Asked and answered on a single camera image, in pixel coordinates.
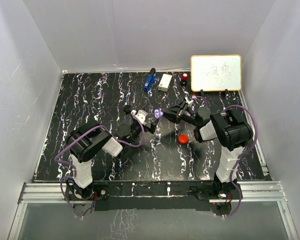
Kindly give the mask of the black earbud charging case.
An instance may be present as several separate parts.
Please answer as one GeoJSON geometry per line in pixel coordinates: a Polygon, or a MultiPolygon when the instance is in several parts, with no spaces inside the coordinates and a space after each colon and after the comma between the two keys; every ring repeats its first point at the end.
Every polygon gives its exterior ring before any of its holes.
{"type": "Polygon", "coordinates": [[[130,105],[125,105],[123,107],[123,111],[124,111],[125,114],[130,114],[131,111],[132,111],[132,107],[130,105]]]}

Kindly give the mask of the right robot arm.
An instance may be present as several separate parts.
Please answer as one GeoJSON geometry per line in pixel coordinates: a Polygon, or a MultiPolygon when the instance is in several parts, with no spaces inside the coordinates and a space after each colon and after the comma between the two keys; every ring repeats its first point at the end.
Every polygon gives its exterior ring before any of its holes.
{"type": "Polygon", "coordinates": [[[221,112],[212,113],[206,106],[192,110],[193,101],[185,98],[177,105],[155,111],[156,118],[164,117],[179,124],[181,121],[193,125],[195,139],[202,143],[218,139],[221,144],[219,166],[208,189],[192,187],[198,197],[203,195],[225,198],[233,190],[238,190],[237,169],[241,158],[256,145],[258,128],[250,126],[240,110],[252,113],[241,105],[230,105],[221,112]]]}

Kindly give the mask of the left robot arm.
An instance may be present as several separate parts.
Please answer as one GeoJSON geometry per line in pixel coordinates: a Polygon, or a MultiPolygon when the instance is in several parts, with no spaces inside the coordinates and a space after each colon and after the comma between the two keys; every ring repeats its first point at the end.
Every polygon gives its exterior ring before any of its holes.
{"type": "Polygon", "coordinates": [[[130,125],[122,124],[115,134],[111,134],[104,126],[90,121],[71,132],[66,145],[70,147],[70,157],[75,167],[70,188],[74,195],[82,200],[93,195],[92,158],[99,151],[116,158],[127,146],[141,146],[145,133],[154,134],[157,124],[158,120],[155,120],[146,125],[140,117],[134,117],[130,125]]]}

